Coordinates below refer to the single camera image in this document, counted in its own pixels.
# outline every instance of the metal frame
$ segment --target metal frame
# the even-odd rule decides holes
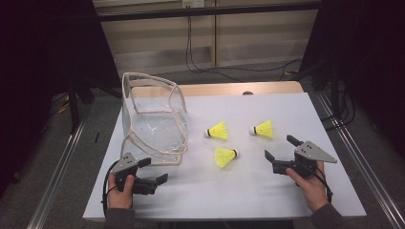
[[[69,161],[71,160],[72,155],[75,152],[75,146],[80,139],[84,124],[89,116],[90,111],[91,105],[84,106],[81,121],[77,123],[78,126],[75,129],[75,132],[71,134],[65,150],[63,151],[62,157],[60,158],[59,163],[57,164],[56,169],[53,172],[53,176],[48,184],[47,189],[42,195],[39,204],[36,206],[35,212],[32,215],[27,229],[40,229],[44,226],[47,216],[53,205],[53,201],[56,198],[57,190],[62,183],[62,178],[69,166]]]
[[[72,21],[72,22],[77,21],[80,23],[85,21],[92,21],[92,22],[127,21],[140,19],[224,15],[224,14],[254,13],[254,12],[318,10],[321,8],[322,5],[323,4],[321,1],[316,1],[306,3],[268,4],[268,5],[237,6],[237,7],[211,7],[211,8],[121,12],[121,13],[100,13],[96,16],[92,15],[62,16],[55,18],[55,20]]]
[[[333,109],[328,97],[325,94],[317,94],[317,96],[321,101],[321,104],[324,107],[326,113],[328,115],[333,115]],[[387,218],[393,228],[405,228],[405,220],[398,207],[396,206],[394,199],[391,197],[391,195],[385,189],[384,185],[374,173],[372,167],[370,166],[367,159],[363,156],[363,153],[358,148],[348,129],[346,129],[340,119],[332,118],[331,121],[334,126],[340,126],[336,128],[338,134],[342,138],[342,141],[351,154],[353,161],[357,165],[357,168],[360,170],[360,173],[363,175],[363,178],[365,178],[367,184],[372,190],[382,210],[387,215]]]

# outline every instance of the clear plastic container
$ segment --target clear plastic container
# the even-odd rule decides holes
[[[121,155],[152,158],[152,165],[178,165],[187,150],[184,97],[172,81],[144,73],[122,77]]]

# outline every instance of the white tabletop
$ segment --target white tabletop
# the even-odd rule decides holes
[[[345,217],[365,216],[338,155],[307,94],[255,94],[189,96],[187,126],[189,149],[179,166],[148,166],[137,176],[158,177],[169,174],[154,195],[135,195],[138,219],[151,220],[227,220],[296,219],[307,217],[310,210],[294,181],[274,175],[265,159],[265,150],[276,159],[291,160],[295,147],[287,135],[310,140],[331,156],[337,164],[326,163],[328,184],[334,192],[332,204]],[[253,136],[249,128],[272,120],[273,139]],[[226,142],[206,138],[203,131],[224,121]],[[103,221],[102,183],[110,165],[119,159],[123,139],[121,114],[90,196],[85,219]],[[218,147],[238,149],[240,155],[224,168],[214,160]]]

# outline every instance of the black pole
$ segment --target black pole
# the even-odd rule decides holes
[[[211,8],[193,8],[193,9],[174,9],[174,10],[153,10],[139,12],[120,12],[120,13],[100,13],[98,15],[76,15],[61,16],[55,20],[71,20],[78,22],[85,21],[125,21],[169,17],[188,17],[188,16],[207,16],[221,14],[238,14],[254,12],[272,12],[272,11],[295,11],[295,10],[318,10],[322,6],[321,1],[307,3],[288,3],[288,4],[270,4],[257,6],[238,6],[238,7],[211,7]]]
[[[337,73],[336,70],[336,65],[333,64],[331,67],[332,73],[331,73],[331,109],[332,109],[332,114],[335,115],[338,118],[340,117],[340,111],[339,111],[339,74]]]
[[[69,106],[71,108],[71,118],[72,118],[72,129],[71,135],[75,132],[78,123],[80,121],[80,116],[78,114],[76,94],[75,94],[75,83],[74,79],[70,77],[69,80]]]

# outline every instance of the shuttlecock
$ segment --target shuttlecock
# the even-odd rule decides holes
[[[220,139],[227,139],[227,131],[226,131],[226,126],[224,122],[218,123],[216,126],[214,126],[211,129],[208,129],[205,131],[205,136],[207,137],[217,137]]]
[[[215,162],[217,162],[218,166],[220,166],[221,168],[223,168],[237,155],[238,153],[236,153],[236,150],[228,150],[224,148],[217,148],[214,153]]]
[[[252,127],[250,133],[253,135],[263,135],[268,137],[273,137],[273,129],[271,128],[271,121],[267,120],[266,122]]]

